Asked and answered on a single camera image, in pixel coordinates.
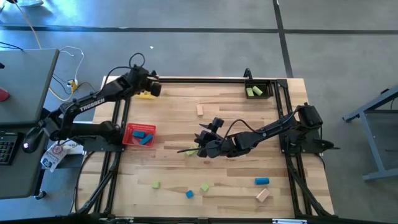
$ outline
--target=blue block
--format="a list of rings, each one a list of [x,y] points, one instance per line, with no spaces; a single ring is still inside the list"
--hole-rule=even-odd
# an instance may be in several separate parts
[[[139,141],[139,144],[147,144],[147,142],[149,142],[153,137],[154,137],[153,134],[148,134],[145,138]]]
[[[185,193],[187,195],[187,198],[192,198],[193,197],[193,191],[189,190]]]
[[[269,184],[269,178],[268,177],[256,178],[254,179],[254,183],[256,185]]]
[[[132,135],[133,135],[134,137],[137,137],[137,138],[143,138],[143,137],[145,136],[145,132],[143,132],[143,131],[138,131],[138,130],[134,130],[134,131],[132,132]]]

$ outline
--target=keyboard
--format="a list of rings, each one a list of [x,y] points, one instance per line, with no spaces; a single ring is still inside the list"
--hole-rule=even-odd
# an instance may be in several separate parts
[[[0,131],[0,165],[11,165],[22,139],[22,133]]]

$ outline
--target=wooden table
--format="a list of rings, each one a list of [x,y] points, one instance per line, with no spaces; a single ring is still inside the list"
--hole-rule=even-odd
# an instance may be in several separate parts
[[[293,108],[308,101],[303,79],[291,78],[288,84]],[[198,104],[203,106],[203,116],[197,116]],[[111,120],[113,108],[113,103],[97,107],[94,123]],[[155,143],[152,148],[128,146],[122,154],[112,214],[131,217],[294,217],[285,157],[280,153],[277,137],[263,141],[249,154],[235,158],[210,159],[176,153],[191,147],[195,138],[193,133],[203,130],[199,123],[208,124],[215,116],[225,120],[218,131],[221,135],[238,118],[255,129],[278,119],[275,97],[247,100],[243,84],[164,83],[161,96],[155,100],[133,98],[128,122],[156,125]],[[245,130],[243,124],[237,123],[231,133]],[[83,169],[78,188],[79,207],[98,185],[103,157],[101,152],[93,154]],[[325,210],[333,213],[321,160],[303,154],[303,164],[309,189]],[[270,178],[266,187],[271,194],[262,203],[255,198],[264,185],[254,185],[255,177]],[[151,188],[151,183],[156,180],[160,181],[160,189]],[[210,186],[207,192],[200,190],[204,183]],[[195,193],[191,199],[185,196],[188,190]],[[299,190],[298,195],[300,208],[304,211]],[[106,197],[107,193],[101,210],[105,207]]]

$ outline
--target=small bin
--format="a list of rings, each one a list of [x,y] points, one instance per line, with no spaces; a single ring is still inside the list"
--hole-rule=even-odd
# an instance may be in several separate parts
[[[139,141],[142,138],[137,138],[132,135],[132,132],[134,130],[145,132],[145,136],[147,136],[148,134],[153,134],[154,137],[151,140],[149,140],[147,143],[142,145],[139,143]],[[156,133],[156,126],[154,125],[128,123],[126,126],[126,132],[124,132],[123,136],[123,144],[131,146],[152,147],[154,144],[155,133]]]
[[[254,93],[254,96],[248,96],[248,92],[246,91],[246,88],[252,88],[252,87],[258,87],[262,91],[262,95],[256,95]],[[270,98],[271,96],[274,96],[274,93],[272,92],[272,85],[270,80],[255,80],[255,79],[248,79],[244,81],[244,92],[246,93],[246,98],[247,99],[267,99]]]

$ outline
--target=concrete floor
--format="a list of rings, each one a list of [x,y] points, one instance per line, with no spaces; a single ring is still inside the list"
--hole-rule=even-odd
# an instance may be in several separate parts
[[[279,6],[285,29],[398,29],[397,1],[279,0]],[[44,7],[25,12],[35,26],[277,28],[272,0],[121,0],[117,4],[45,0]],[[25,26],[10,5],[0,13],[0,22]],[[45,48],[82,48],[86,58],[79,81],[95,88],[103,75],[126,65],[134,52],[142,52],[146,67],[161,75],[240,77],[249,67],[255,77],[286,77],[278,34],[43,31],[38,35]],[[37,48],[29,31],[0,30],[0,40],[24,49]],[[305,79],[309,101],[324,120],[324,138],[341,148],[325,153],[335,213],[344,218],[397,222],[398,178],[362,180],[376,166],[362,124],[345,124],[341,117],[397,84],[398,35],[287,34],[286,42],[293,76]],[[72,76],[80,59],[77,55],[61,54],[58,76]],[[52,86],[61,91],[57,83]],[[89,91],[84,86],[76,95]],[[59,104],[51,94],[47,96],[47,108]],[[92,115],[90,111],[79,119],[88,121]],[[46,174],[43,189],[49,197],[39,202],[32,198],[1,200],[0,220],[67,214],[76,172]]]

